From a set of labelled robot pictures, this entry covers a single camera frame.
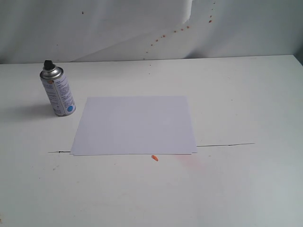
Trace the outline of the silver spray can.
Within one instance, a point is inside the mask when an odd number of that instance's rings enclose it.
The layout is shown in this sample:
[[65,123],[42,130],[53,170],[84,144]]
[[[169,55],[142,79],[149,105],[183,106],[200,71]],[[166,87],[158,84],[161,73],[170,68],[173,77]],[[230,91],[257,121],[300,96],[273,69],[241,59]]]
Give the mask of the silver spray can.
[[40,79],[57,116],[68,116],[76,110],[68,79],[61,67],[45,60]]

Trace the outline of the top white paper sheet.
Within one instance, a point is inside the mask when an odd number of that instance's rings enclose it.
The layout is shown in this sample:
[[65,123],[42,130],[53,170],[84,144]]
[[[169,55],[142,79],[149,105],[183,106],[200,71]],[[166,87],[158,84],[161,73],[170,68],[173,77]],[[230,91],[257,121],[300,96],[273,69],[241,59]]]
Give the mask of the top white paper sheet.
[[195,152],[184,96],[89,97],[71,147],[75,156]]

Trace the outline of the white backdrop sheet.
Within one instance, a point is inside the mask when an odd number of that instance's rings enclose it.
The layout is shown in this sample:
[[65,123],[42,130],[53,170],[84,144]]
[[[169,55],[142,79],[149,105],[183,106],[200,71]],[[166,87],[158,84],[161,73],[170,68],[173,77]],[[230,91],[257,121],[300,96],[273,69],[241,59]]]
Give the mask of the white backdrop sheet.
[[0,62],[296,54],[300,0],[3,0]]

